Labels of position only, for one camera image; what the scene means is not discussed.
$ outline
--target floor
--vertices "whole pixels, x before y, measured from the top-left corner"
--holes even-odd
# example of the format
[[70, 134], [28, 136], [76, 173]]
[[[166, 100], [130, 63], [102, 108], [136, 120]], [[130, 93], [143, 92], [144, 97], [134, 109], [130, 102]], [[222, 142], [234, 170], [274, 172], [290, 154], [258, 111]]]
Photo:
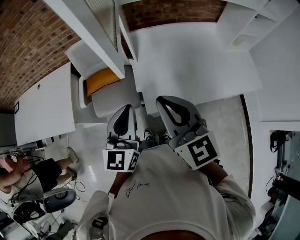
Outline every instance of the floor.
[[[220, 164], [234, 176], [240, 186], [248, 192], [249, 185], [249, 148], [245, 117], [240, 97], [233, 97], [197, 106], [202, 118], [205, 118], [209, 130], [213, 130], [221, 153]], [[163, 124], [160, 118], [145, 116], [145, 109], [136, 111], [138, 131], [141, 137], [145, 128], [162, 131]], [[154, 122], [155, 128], [148, 126], [149, 118]], [[115, 173], [105, 172], [102, 159], [102, 150], [105, 148], [106, 124], [78, 129], [45, 150], [46, 158], [58, 160], [67, 156], [66, 147], [69, 144], [80, 158], [75, 168], [78, 170], [78, 181], [85, 186], [85, 192], [77, 194], [76, 200], [63, 213], [64, 218], [78, 222], [88, 204], [91, 195], [98, 189], [108, 192], [114, 180]]]

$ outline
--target brick ceiling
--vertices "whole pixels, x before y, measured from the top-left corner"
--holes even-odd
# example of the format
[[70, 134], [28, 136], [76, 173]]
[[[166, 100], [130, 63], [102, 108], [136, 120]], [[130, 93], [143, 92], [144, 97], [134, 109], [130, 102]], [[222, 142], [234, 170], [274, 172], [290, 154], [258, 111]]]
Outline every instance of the brick ceiling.
[[[182, 22], [216, 22], [221, 0], [142, 0], [123, 5], [131, 31]], [[0, 109], [68, 62], [80, 38], [42, 0], [0, 0]]]

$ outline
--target sneaker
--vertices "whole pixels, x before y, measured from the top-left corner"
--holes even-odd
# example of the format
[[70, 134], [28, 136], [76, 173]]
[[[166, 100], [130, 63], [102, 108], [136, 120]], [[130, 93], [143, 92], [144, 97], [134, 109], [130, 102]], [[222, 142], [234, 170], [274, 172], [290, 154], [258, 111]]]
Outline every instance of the sneaker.
[[145, 139], [145, 140], [154, 139], [154, 135], [153, 135], [153, 133], [151, 132], [151, 130], [146, 129], [146, 130], [144, 131], [144, 139]]
[[73, 163], [79, 163], [79, 157], [76, 155], [74, 150], [70, 147], [67, 147], [67, 157], [71, 158]]
[[164, 140], [171, 139], [171, 137], [170, 137], [170, 135], [169, 135], [167, 129], [165, 129], [164, 132], [163, 132], [163, 139], [164, 139]]

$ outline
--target white t-shirt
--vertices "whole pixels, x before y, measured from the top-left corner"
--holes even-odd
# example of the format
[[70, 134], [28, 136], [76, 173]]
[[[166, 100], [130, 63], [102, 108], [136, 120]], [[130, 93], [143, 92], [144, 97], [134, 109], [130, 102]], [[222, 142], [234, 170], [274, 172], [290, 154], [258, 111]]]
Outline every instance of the white t-shirt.
[[[11, 191], [9, 194], [6, 194], [0, 190], [0, 209], [8, 214], [11, 214], [13, 212], [13, 208], [11, 206], [11, 198], [13, 195], [17, 192], [19, 192], [26, 184], [28, 183], [29, 179], [32, 176], [33, 171], [29, 170], [27, 172], [24, 172], [24, 175], [21, 177], [21, 179], [16, 182], [14, 185], [12, 185]], [[36, 178], [36, 174], [33, 175], [30, 182], [32, 182]], [[30, 193], [32, 195], [36, 195], [37, 197], [43, 196], [43, 188], [42, 185], [37, 178], [32, 184], [30, 184], [28, 187], [22, 191], [22, 194]]]
[[[95, 197], [98, 201], [91, 199], [79, 223], [78, 231], [85, 235], [80, 240], [89, 239], [85, 223], [108, 202], [104, 195]], [[134, 174], [121, 187], [109, 213], [109, 240], [140, 240], [170, 230], [190, 231], [206, 240], [244, 239], [254, 217], [250, 199], [232, 176], [213, 187], [206, 175], [192, 171], [169, 146], [161, 145], [141, 153]]]

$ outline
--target leg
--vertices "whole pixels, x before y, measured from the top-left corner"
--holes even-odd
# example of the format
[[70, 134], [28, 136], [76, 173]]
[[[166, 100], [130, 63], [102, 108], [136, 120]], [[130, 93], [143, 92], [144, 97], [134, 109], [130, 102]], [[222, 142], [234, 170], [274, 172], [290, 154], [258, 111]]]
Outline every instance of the leg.
[[69, 167], [66, 168], [66, 173], [64, 175], [58, 176], [58, 178], [56, 179], [57, 185], [63, 184], [64, 182], [76, 175], [77, 173], [74, 170], [70, 169]]
[[63, 184], [64, 182], [66, 182], [68, 179], [70, 179], [72, 176], [69, 174], [64, 174], [64, 175], [60, 175], [58, 176], [57, 180], [57, 185]]
[[73, 163], [73, 160], [72, 158], [68, 157], [65, 159], [58, 160], [56, 161], [56, 163], [58, 164], [61, 170], [65, 170], [70, 164]]
[[64, 223], [63, 227], [60, 228], [56, 233], [53, 233], [52, 235], [48, 236], [47, 239], [50, 240], [63, 240], [69, 231], [71, 231], [74, 228], [74, 225], [72, 223], [66, 222]]
[[156, 142], [156, 140], [154, 139], [153, 133], [146, 129], [144, 132], [144, 138], [145, 140], [142, 141], [142, 143], [140, 144], [139, 147], [139, 152], [148, 149], [148, 148], [153, 148], [158, 146], [158, 143]]
[[167, 129], [165, 129], [164, 132], [163, 132], [163, 136], [159, 141], [159, 145], [168, 144], [170, 139], [171, 139], [170, 135], [169, 135]]

